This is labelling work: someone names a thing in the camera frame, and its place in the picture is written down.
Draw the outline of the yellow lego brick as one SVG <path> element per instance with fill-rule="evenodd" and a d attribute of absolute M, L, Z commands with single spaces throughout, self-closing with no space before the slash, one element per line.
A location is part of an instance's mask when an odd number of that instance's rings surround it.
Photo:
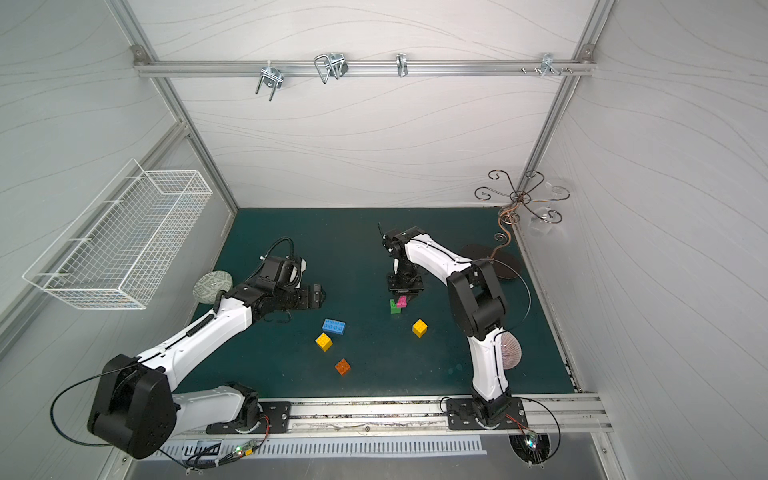
<path fill-rule="evenodd" d="M 333 345 L 333 341 L 326 333 L 321 333 L 315 340 L 317 346 L 323 351 L 327 352 Z"/>
<path fill-rule="evenodd" d="M 421 338 L 428 330 L 428 325 L 421 319 L 417 320 L 412 325 L 412 333 L 418 338 Z"/>

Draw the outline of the blue lego brick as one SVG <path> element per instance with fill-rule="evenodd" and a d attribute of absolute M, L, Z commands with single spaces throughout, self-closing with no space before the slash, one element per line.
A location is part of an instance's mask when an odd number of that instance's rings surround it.
<path fill-rule="evenodd" d="M 322 324 L 322 331 L 327 334 L 343 335 L 346 329 L 346 323 L 343 321 L 325 319 Z"/>

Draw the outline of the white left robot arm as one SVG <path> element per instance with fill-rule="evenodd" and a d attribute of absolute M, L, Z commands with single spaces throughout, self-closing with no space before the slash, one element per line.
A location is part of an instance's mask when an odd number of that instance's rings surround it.
<path fill-rule="evenodd" d="M 249 433 L 262 425 L 255 390 L 230 383 L 179 394 L 176 389 L 203 360 L 274 311 L 315 310 L 319 284 L 265 291 L 242 283 L 218 293 L 201 318 L 134 357 L 113 357 L 103 368 L 87 430 L 135 459 L 144 459 L 180 433 L 221 426 Z"/>

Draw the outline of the orange lego brick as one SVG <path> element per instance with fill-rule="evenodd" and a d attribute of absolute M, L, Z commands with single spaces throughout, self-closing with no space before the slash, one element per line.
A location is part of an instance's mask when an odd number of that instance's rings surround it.
<path fill-rule="evenodd" d="M 345 359 L 342 359 L 335 365 L 335 369 L 340 375 L 344 376 L 350 371 L 351 366 Z"/>

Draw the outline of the green patterned round bowl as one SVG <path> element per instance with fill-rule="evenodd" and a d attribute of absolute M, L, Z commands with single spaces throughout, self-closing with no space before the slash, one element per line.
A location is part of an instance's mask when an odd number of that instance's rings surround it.
<path fill-rule="evenodd" d="M 212 305 L 221 291 L 227 292 L 232 286 L 233 279 L 228 272 L 211 271 L 197 280 L 192 290 L 193 298 L 200 304 Z"/>

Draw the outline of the green mat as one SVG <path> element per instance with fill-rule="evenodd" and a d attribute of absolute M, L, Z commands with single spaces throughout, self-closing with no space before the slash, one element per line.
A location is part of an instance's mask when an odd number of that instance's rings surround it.
<path fill-rule="evenodd" d="M 418 396 L 466 394 L 472 367 L 467 340 L 455 324 L 445 286 L 431 275 L 403 312 L 390 313 L 386 276 L 393 261 L 383 232 L 424 229 L 445 249 L 489 245 L 496 233 L 492 209 L 245 209 L 238 213 L 216 267 L 245 280 L 266 252 L 290 248 L 307 263 L 304 280 L 319 283 L 318 310 L 276 312 L 235 336 L 198 365 L 180 385 L 187 393 L 230 382 L 263 397 Z M 325 319 L 346 323 L 315 343 Z M 418 338 L 417 320 L 428 325 Z M 342 376 L 335 365 L 351 366 Z"/>

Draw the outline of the dark oval stand base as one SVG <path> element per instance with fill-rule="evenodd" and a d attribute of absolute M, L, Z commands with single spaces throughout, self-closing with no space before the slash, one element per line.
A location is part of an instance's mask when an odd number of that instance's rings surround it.
<path fill-rule="evenodd" d="M 489 258 L 492 252 L 493 248 L 490 246 L 467 244 L 460 249 L 459 254 L 471 260 L 479 260 Z M 501 281 L 513 281 L 518 278 L 517 274 L 522 272 L 520 260 L 505 249 L 501 249 L 496 253 L 492 264 L 496 276 Z"/>

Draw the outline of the copper curled hook stand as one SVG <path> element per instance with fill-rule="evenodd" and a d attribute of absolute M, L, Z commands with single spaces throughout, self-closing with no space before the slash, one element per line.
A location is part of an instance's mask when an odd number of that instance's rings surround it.
<path fill-rule="evenodd" d="M 533 193 L 547 183 L 546 177 L 540 171 L 534 170 L 523 174 L 524 186 L 515 186 L 511 176 L 502 169 L 490 170 L 487 174 L 492 181 L 505 179 L 510 186 L 509 193 L 503 193 L 489 186 L 475 189 L 474 196 L 482 202 L 489 202 L 494 196 L 504 197 L 508 202 L 501 206 L 497 213 L 497 226 L 500 229 L 495 234 L 499 242 L 489 254 L 493 261 L 500 250 L 508 247 L 512 241 L 512 227 L 520 222 L 519 210 L 528 212 L 535 220 L 544 225 L 556 225 L 562 222 L 562 214 L 551 207 L 552 203 L 569 200 L 571 192 L 564 186 L 551 186 L 551 193 L 546 198 L 535 198 Z"/>

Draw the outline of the pink patterned round bowl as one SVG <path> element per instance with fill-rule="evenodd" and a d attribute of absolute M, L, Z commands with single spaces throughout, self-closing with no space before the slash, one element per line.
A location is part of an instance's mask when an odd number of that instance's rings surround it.
<path fill-rule="evenodd" d="M 505 370 L 517 367 L 522 360 L 522 347 L 519 340 L 508 331 L 501 335 L 501 355 Z"/>

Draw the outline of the metal U-bolt clamp left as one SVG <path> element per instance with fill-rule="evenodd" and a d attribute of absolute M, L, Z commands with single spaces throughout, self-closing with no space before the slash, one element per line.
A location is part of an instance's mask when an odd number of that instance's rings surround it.
<path fill-rule="evenodd" d="M 276 92 L 282 88 L 283 82 L 284 75 L 282 72 L 268 64 L 260 71 L 260 77 L 255 88 L 255 94 L 258 95 L 261 90 L 269 91 L 268 101 L 271 102 Z"/>

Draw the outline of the metal u-bolt clamp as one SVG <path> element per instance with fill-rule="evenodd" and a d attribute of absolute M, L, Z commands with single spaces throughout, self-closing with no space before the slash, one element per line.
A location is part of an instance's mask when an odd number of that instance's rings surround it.
<path fill-rule="evenodd" d="M 268 64 L 260 71 L 260 77 L 255 88 L 255 94 L 258 95 L 261 90 L 269 91 L 268 101 L 271 102 L 276 92 L 282 88 L 283 82 L 284 75 L 282 72 Z"/>
<path fill-rule="evenodd" d="M 313 65 L 323 84 L 327 84 L 331 78 L 339 80 L 349 70 L 345 55 L 342 53 L 326 53 L 316 56 Z"/>

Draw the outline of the metal U-bolt clamp middle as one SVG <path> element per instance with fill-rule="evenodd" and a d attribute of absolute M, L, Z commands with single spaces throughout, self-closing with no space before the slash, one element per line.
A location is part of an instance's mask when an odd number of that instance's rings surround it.
<path fill-rule="evenodd" d="M 331 78 L 339 80 L 349 70 L 345 55 L 342 53 L 326 53 L 316 56 L 313 65 L 323 84 L 327 84 Z"/>

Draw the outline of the aluminium top crossbar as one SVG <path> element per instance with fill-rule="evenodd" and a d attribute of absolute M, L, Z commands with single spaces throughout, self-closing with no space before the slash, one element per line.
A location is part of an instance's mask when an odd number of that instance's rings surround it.
<path fill-rule="evenodd" d="M 523 75 L 520 68 L 536 65 L 534 60 L 414 60 L 408 61 L 406 77 L 494 77 Z M 585 76 L 597 69 L 594 62 L 568 61 L 574 72 L 570 76 Z M 286 78 L 317 78 L 312 60 L 291 61 L 157 61 L 136 64 L 134 69 L 145 78 L 256 78 L 270 64 Z M 346 78 L 399 78 L 395 58 L 384 60 L 347 60 Z"/>

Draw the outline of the metal clamp right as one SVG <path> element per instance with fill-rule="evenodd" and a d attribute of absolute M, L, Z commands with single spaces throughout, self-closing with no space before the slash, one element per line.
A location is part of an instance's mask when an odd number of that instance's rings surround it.
<path fill-rule="evenodd" d="M 520 68 L 523 75 L 535 75 L 538 77 L 547 76 L 570 76 L 574 70 L 568 61 L 555 59 L 551 53 L 544 54 L 536 65 Z"/>

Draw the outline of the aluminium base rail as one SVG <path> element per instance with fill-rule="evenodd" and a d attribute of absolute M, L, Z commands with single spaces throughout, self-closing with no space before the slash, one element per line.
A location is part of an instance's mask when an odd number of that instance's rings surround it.
<path fill-rule="evenodd" d="M 285 437 L 611 433 L 612 422 L 595 393 L 517 394 L 497 422 L 480 424 L 467 395 L 266 398 L 288 402 Z"/>

